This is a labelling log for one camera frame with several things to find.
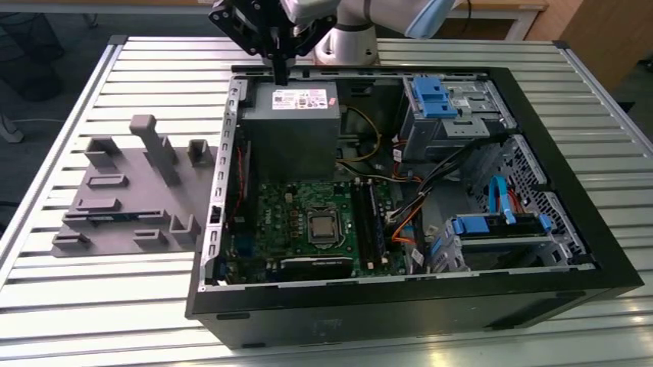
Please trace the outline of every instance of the slotted metal table surface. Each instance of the slotted metal table surface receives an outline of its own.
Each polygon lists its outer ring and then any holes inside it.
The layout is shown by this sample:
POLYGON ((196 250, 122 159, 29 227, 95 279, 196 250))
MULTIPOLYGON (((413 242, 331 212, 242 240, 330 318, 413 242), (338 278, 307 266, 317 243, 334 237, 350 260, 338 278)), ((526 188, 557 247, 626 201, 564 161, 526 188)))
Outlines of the slotted metal table surface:
POLYGON ((526 330, 228 350, 184 319, 191 252, 48 255, 84 176, 88 137, 140 145, 128 120, 144 113, 174 145, 194 138, 216 144, 230 66, 259 64, 223 38, 131 37, 106 49, 0 242, 0 365, 653 363, 650 142, 576 56, 546 42, 381 40, 378 48, 383 64, 512 69, 646 285, 526 330))

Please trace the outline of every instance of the floor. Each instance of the floor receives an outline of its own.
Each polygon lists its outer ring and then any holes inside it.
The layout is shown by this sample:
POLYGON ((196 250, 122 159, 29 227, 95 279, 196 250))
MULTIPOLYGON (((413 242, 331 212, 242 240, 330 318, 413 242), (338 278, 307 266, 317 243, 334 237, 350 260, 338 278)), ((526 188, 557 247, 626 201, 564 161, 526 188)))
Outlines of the floor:
MULTIPOLYGON (((64 80, 63 93, 46 102, 25 102, 0 83, 0 112, 11 119, 64 120, 78 100, 98 58, 112 34, 140 36, 220 35, 203 15, 100 15, 99 27, 88 29, 80 15, 48 15, 66 55, 55 63, 64 80)), ((644 66, 634 68, 622 86, 613 93, 617 101, 634 102, 629 115, 649 138, 653 138, 653 73, 644 66)), ((42 166, 62 122, 29 121, 17 126, 24 142, 9 145, 0 141, 0 201, 19 202, 42 166)), ((0 206, 0 231, 11 220, 12 208, 0 206)))

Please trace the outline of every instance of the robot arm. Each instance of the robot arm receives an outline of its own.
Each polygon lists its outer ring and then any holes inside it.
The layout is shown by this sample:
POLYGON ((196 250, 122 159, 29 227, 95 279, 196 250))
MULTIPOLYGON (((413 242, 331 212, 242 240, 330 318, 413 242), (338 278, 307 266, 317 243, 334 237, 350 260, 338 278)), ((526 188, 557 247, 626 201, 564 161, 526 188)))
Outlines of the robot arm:
POLYGON ((317 47, 321 63, 373 63, 374 24, 407 37, 430 38, 462 1, 218 0, 210 20, 244 52, 262 55, 275 83, 286 85, 297 55, 305 56, 317 47))
POLYGON ((219 0, 210 20, 250 55, 261 54, 275 83, 287 84, 287 68, 335 25, 339 0, 219 0))

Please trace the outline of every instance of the blue drive bracket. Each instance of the blue drive bracket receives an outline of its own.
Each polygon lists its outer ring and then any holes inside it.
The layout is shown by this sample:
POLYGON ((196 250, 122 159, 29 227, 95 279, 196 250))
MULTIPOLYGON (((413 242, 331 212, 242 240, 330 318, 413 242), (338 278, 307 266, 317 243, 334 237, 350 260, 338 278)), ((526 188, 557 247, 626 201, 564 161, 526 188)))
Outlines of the blue drive bracket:
POLYGON ((413 79, 413 93, 422 105, 422 113, 427 119, 453 119, 458 110, 449 103, 449 93, 433 76, 418 76, 413 79))
POLYGON ((490 233, 490 227, 484 216, 458 216, 451 219, 453 232, 457 235, 490 233))
POLYGON ((488 209, 492 213, 502 212, 506 217, 508 224, 517 223, 513 215, 513 209, 510 208, 509 200, 509 185, 504 176, 493 176, 490 180, 490 188, 488 190, 488 209), (500 207, 497 208, 496 192, 500 191, 500 207))

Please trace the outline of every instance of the white sticker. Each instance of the white sticker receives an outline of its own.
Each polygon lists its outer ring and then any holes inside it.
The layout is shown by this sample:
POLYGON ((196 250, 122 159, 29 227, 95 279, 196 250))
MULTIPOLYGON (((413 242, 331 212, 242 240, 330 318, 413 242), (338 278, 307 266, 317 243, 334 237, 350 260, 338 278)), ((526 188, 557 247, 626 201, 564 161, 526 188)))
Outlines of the white sticker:
POLYGON ((326 89, 277 89, 273 109, 327 109, 326 89))
POLYGON ((413 257, 413 260, 419 264, 419 266, 422 266, 422 264, 425 263, 425 255, 422 255, 417 248, 413 249, 410 256, 413 257))
POLYGON ((401 150, 399 149, 391 150, 391 156, 393 156, 395 162, 401 163, 401 150))
POLYGON ((454 98, 451 99, 451 104, 454 107, 469 107, 469 101, 466 98, 454 98))

